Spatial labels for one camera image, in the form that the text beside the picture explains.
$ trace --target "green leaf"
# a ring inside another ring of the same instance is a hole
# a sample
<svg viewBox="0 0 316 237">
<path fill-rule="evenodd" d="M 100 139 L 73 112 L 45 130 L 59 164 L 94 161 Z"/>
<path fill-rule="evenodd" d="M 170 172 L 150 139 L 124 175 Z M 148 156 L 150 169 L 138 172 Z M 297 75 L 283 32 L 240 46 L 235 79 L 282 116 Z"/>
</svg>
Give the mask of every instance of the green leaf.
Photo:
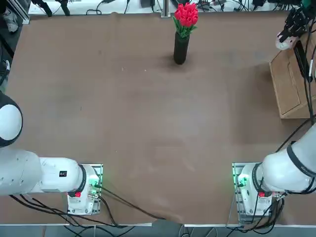
<svg viewBox="0 0 316 237">
<path fill-rule="evenodd" d="M 174 25 L 175 25 L 175 27 L 176 27 L 176 30 L 177 30 L 177 32 L 179 33 L 179 31 L 180 31 L 180 24 L 179 24 L 179 21 L 178 21 L 174 16 L 172 17 L 172 19 L 173 19 Z"/>
</svg>

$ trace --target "white spherical joint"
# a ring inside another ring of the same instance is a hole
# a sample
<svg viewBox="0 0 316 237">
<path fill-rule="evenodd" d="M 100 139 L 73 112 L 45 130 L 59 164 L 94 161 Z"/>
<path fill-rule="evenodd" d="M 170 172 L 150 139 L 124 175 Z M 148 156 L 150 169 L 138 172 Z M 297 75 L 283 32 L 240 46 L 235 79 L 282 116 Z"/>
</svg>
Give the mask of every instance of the white spherical joint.
<svg viewBox="0 0 316 237">
<path fill-rule="evenodd" d="M 0 92 L 0 147 L 11 145 L 20 136 L 22 127 L 20 107 Z"/>
</svg>

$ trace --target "red tulip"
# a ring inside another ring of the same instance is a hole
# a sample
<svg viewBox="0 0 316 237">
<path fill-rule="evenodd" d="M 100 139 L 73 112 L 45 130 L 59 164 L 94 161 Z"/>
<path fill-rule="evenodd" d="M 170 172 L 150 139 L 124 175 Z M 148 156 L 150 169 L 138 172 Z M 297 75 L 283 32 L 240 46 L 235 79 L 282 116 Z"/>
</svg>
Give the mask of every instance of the red tulip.
<svg viewBox="0 0 316 237">
<path fill-rule="evenodd" d="M 192 18 L 188 17 L 185 26 L 190 27 L 192 25 Z"/>
<path fill-rule="evenodd" d="M 186 10 L 190 9 L 190 4 L 188 2 L 185 4 L 184 9 L 186 9 Z"/>
<path fill-rule="evenodd" d="M 181 12 L 179 10 L 176 10 L 176 12 L 174 13 L 174 17 L 177 19 L 177 20 L 180 20 L 181 18 Z"/>
<path fill-rule="evenodd" d="M 178 10 L 179 10 L 180 12 L 182 12 L 183 9 L 184 9 L 184 8 L 183 8 L 183 4 L 178 4 Z"/>
<path fill-rule="evenodd" d="M 195 9 L 197 9 L 197 5 L 196 5 L 195 3 L 192 3 L 192 4 L 191 4 L 191 10 L 193 11 L 193 10 L 195 10 Z"/>
<path fill-rule="evenodd" d="M 184 15 L 182 15 L 181 18 L 180 18 L 180 24 L 182 26 L 185 26 L 186 22 L 187 22 L 187 18 Z"/>
<path fill-rule="evenodd" d="M 182 12 L 181 12 L 181 16 L 187 17 L 188 16 L 188 11 L 186 9 L 183 9 Z"/>
<path fill-rule="evenodd" d="M 196 15 L 192 18 L 192 24 L 195 25 L 197 22 L 198 22 L 198 16 Z"/>
</svg>

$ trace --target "floor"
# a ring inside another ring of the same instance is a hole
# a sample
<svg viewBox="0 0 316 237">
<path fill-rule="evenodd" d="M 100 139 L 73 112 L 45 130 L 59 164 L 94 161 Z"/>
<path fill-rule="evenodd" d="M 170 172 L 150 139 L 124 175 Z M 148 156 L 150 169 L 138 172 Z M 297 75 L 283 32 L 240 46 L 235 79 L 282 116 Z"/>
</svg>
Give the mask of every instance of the floor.
<svg viewBox="0 0 316 237">
<path fill-rule="evenodd" d="M 168 221 L 156 221 L 152 227 L 136 227 L 131 232 L 127 233 L 125 237 L 177 237 L 180 225 Z M 74 237 L 72 234 L 62 226 L 47 226 L 46 230 L 43 226 L 0 226 L 1 237 Z M 72 228 L 75 232 L 79 232 L 82 228 Z M 192 237 L 206 237 L 210 228 L 199 227 L 195 228 Z M 218 237 L 225 237 L 230 231 L 224 227 L 217 228 Z M 114 235 L 119 235 L 122 230 L 111 230 Z M 271 233 L 267 234 L 268 237 L 295 237 L 295 236 L 314 236 L 316 233 L 315 228 L 290 228 L 290 227 L 275 227 Z M 81 234 L 82 237 L 93 237 L 93 229 L 89 229 Z M 109 234 L 101 230 L 96 231 L 96 237 L 108 237 Z M 208 237 L 215 237 L 216 232 L 212 231 Z M 254 232 L 239 233 L 234 232 L 230 237 L 252 237 L 259 236 Z"/>
</svg>

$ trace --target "black stripe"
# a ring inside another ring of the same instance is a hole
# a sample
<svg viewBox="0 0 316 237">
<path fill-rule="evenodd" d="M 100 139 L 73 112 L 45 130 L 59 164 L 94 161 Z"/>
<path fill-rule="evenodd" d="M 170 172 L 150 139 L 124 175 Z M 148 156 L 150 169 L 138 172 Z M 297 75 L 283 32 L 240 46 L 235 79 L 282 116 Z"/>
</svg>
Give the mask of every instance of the black stripe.
<svg viewBox="0 0 316 237">
<path fill-rule="evenodd" d="M 306 174 L 307 176 L 314 178 L 316 177 L 316 173 L 312 172 L 311 170 L 309 170 L 306 166 L 304 166 L 300 160 L 297 158 L 297 156 L 294 154 L 293 149 L 292 149 L 292 145 L 289 145 L 286 148 L 287 154 L 290 157 L 291 161 L 293 162 L 293 164 L 304 174 Z"/>
</svg>

